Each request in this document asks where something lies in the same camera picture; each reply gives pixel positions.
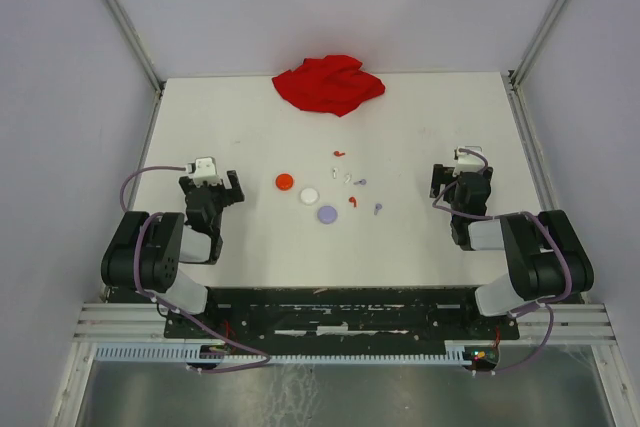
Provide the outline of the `orange earbud charging case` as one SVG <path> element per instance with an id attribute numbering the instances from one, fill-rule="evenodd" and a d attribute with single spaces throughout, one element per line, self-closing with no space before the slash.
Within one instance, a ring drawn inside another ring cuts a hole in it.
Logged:
<path id="1" fill-rule="evenodd" d="M 294 178 L 289 173 L 281 173 L 275 179 L 275 186 L 281 191 L 289 191 L 294 183 Z"/>

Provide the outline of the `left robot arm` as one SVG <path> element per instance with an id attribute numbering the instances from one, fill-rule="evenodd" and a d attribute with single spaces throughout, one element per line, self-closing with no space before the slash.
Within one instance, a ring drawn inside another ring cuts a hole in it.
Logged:
<path id="1" fill-rule="evenodd" d="M 187 326 L 209 337 L 221 325 L 220 311 L 210 306 L 209 289 L 181 270 L 183 264 L 211 266 L 220 258 L 225 208 L 245 200 L 237 172 L 227 172 L 225 184 L 214 167 L 191 163 L 179 186 L 184 212 L 156 216 L 127 211 L 102 258 L 105 285 L 129 289 L 160 301 L 174 312 L 188 313 Z"/>

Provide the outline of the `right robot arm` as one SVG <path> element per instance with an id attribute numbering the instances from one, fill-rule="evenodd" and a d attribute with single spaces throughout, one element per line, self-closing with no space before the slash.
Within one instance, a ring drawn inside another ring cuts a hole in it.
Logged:
<path id="1" fill-rule="evenodd" d="M 523 315 L 594 284 L 591 261 L 564 211 L 487 214 L 492 175 L 490 167 L 432 168 L 432 206 L 450 214 L 454 244 L 469 252 L 501 251 L 506 259 L 507 273 L 478 287 L 475 304 L 458 315 L 460 329 L 472 338 L 491 331 L 496 316 Z"/>

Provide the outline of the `white earbud charging case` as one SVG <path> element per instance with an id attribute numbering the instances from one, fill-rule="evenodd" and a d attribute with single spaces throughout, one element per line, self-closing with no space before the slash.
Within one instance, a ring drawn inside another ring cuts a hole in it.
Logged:
<path id="1" fill-rule="evenodd" d="M 319 192 L 312 187 L 306 187 L 300 191 L 300 201 L 307 206 L 314 205 L 319 200 Z"/>

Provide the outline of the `purple earbud charging case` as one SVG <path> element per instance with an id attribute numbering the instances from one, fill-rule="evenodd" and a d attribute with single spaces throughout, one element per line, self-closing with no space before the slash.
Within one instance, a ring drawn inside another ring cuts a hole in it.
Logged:
<path id="1" fill-rule="evenodd" d="M 322 224 L 330 225 L 337 220 L 338 212 L 331 205 L 323 205 L 317 210 L 317 218 Z"/>

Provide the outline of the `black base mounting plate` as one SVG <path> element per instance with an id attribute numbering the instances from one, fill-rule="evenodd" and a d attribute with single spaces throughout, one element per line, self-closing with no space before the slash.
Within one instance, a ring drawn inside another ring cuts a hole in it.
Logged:
<path id="1" fill-rule="evenodd" d="M 318 349 L 414 353 L 448 341 L 493 344 L 519 337 L 518 319 L 479 314 L 472 288 L 212 288 L 192 320 L 164 308 L 167 339 L 206 339 L 214 330 L 268 352 Z M 112 288 L 110 304 L 151 304 Z"/>

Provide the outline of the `red crumpled cloth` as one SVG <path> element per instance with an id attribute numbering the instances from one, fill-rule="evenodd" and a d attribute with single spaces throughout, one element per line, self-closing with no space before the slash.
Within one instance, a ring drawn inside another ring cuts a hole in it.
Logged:
<path id="1" fill-rule="evenodd" d="M 306 58 L 294 70 L 272 78 L 276 92 L 304 112 L 343 117 L 362 103 L 382 96 L 386 87 L 348 55 Z"/>

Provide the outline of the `aluminium front frame rail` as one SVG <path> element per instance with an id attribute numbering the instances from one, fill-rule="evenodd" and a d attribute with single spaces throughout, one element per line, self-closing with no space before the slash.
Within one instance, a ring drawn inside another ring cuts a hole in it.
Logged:
<path id="1" fill-rule="evenodd" d="M 617 339 L 602 304 L 555 304 L 549 345 L 615 345 Z M 540 309 L 518 319 L 519 337 L 502 339 L 503 346 L 533 346 L 548 327 L 549 314 Z M 78 342 L 167 343 L 165 319 L 151 304 L 88 303 L 82 306 L 73 339 Z"/>

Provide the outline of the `right aluminium frame post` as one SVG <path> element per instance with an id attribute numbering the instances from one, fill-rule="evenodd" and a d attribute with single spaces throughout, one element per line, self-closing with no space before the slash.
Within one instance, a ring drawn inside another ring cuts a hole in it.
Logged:
<path id="1" fill-rule="evenodd" d="M 522 54 L 518 66 L 509 74 L 509 83 L 513 90 L 521 87 L 529 76 L 537 58 L 541 54 L 563 13 L 568 8 L 570 1 L 571 0 L 551 0 L 532 39 Z"/>

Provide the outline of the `aluminium frame post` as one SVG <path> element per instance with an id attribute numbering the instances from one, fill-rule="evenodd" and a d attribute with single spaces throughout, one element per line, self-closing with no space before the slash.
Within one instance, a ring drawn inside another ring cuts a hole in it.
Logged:
<path id="1" fill-rule="evenodd" d="M 121 33 L 125 43 L 131 50 L 145 77 L 156 92 L 161 92 L 164 81 L 160 78 L 153 65 L 151 57 L 147 53 L 143 42 L 139 37 L 133 22 L 129 18 L 126 9 L 119 0 L 102 0 L 109 11 L 116 27 Z"/>
<path id="2" fill-rule="evenodd" d="M 513 90 L 521 87 L 529 76 L 537 58 L 541 54 L 563 13 L 568 8 L 570 1 L 571 0 L 551 0 L 532 39 L 522 54 L 518 66 L 509 74 L 509 83 Z"/>

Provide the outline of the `left aluminium frame post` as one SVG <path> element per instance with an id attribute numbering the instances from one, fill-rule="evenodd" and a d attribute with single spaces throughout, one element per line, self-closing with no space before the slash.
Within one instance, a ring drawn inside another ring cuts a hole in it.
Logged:
<path id="1" fill-rule="evenodd" d="M 116 27 L 121 33 L 125 43 L 131 50 L 145 77 L 156 92 L 161 92 L 164 81 L 160 78 L 153 65 L 151 57 L 147 53 L 143 42 L 139 37 L 133 22 L 129 18 L 126 9 L 119 0 L 102 0 L 109 11 Z"/>

